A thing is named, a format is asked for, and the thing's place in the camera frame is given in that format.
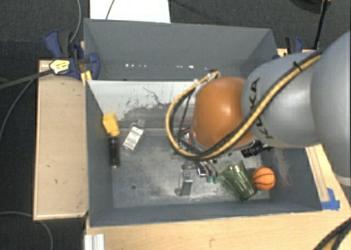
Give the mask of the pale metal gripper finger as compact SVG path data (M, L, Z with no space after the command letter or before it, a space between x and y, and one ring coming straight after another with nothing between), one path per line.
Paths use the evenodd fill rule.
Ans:
M191 193L192 185L193 179L190 172L183 171L180 176L180 196L189 196Z

